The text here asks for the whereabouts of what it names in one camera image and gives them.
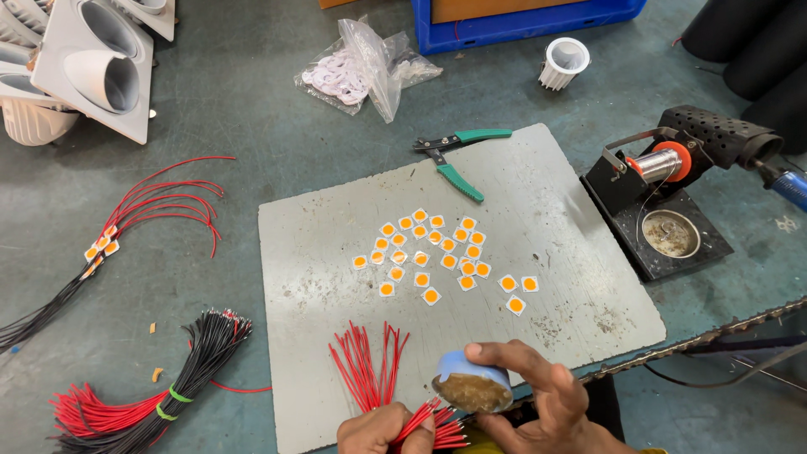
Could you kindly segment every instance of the green cable tie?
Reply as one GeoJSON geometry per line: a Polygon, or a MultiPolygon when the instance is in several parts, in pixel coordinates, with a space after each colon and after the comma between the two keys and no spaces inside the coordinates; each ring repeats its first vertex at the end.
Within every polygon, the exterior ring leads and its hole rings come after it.
{"type": "Polygon", "coordinates": [[[193,402],[194,401],[193,399],[189,399],[187,397],[180,396],[176,391],[174,391],[174,383],[172,383],[171,386],[168,387],[168,392],[171,393],[171,397],[173,397],[174,399],[177,399],[180,402],[188,403],[188,402],[193,402]]]}
{"type": "Polygon", "coordinates": [[[176,417],[176,416],[171,416],[170,414],[167,414],[165,411],[163,411],[163,410],[162,410],[162,408],[160,408],[160,404],[159,404],[159,403],[158,403],[158,404],[157,404],[157,406],[156,406],[156,407],[154,407],[154,408],[156,408],[156,409],[157,409],[157,414],[159,414],[159,415],[160,415],[160,418],[163,418],[163,419],[168,419],[169,421],[175,421],[175,420],[177,419],[177,417],[176,417]]]}

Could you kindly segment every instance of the green plier handle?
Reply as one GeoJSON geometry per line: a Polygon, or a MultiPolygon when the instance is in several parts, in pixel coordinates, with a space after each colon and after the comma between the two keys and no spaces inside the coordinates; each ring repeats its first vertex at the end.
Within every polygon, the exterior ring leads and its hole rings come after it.
{"type": "Polygon", "coordinates": [[[470,131],[455,131],[454,135],[457,136],[459,141],[466,144],[468,142],[481,141],[482,139],[510,137],[512,131],[510,129],[471,129],[470,131]]]}
{"type": "Polygon", "coordinates": [[[477,202],[482,203],[485,200],[485,196],[482,192],[476,190],[475,187],[471,186],[462,176],[454,169],[454,166],[451,164],[443,164],[442,166],[437,166],[437,171],[443,174],[450,182],[454,185],[462,194],[469,196],[471,199],[476,200],[477,202]]]}

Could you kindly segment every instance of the fingernail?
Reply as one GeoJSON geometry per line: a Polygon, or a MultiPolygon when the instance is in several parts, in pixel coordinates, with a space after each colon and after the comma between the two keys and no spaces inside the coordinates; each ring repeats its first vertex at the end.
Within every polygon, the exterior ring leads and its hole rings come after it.
{"type": "Polygon", "coordinates": [[[482,346],[478,343],[469,343],[465,346],[465,354],[470,356],[479,356],[482,353],[482,346]]]}
{"type": "Polygon", "coordinates": [[[567,368],[566,366],[563,366],[563,371],[566,373],[566,380],[567,380],[569,383],[573,383],[573,382],[575,381],[575,376],[574,376],[574,375],[572,375],[572,373],[571,373],[571,371],[569,370],[569,368],[567,368]]]}
{"type": "Polygon", "coordinates": [[[427,431],[434,433],[434,417],[429,416],[425,421],[420,423],[420,426],[427,431]]]}

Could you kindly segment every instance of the blue plastic bin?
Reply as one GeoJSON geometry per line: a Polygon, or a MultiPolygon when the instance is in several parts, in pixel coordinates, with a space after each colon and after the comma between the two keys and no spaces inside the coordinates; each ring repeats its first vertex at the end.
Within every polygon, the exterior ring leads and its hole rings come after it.
{"type": "Polygon", "coordinates": [[[631,20],[642,12],[646,2],[588,0],[458,23],[432,23],[431,0],[412,0],[412,8],[420,53],[429,55],[631,20]]]}

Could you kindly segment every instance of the plastic bag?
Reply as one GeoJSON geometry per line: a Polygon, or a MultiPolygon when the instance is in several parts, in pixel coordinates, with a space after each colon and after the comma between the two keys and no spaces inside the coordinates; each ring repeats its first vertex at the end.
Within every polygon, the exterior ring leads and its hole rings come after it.
{"type": "Polygon", "coordinates": [[[370,86],[370,99],[385,123],[395,118],[403,88],[443,71],[409,48],[405,32],[382,40],[367,23],[340,19],[339,34],[370,86]]]}
{"type": "MultiPolygon", "coordinates": [[[[366,23],[367,15],[363,15],[358,22],[366,23]]],[[[369,89],[342,38],[295,75],[295,86],[350,115],[356,115],[362,109],[369,89]]]]}

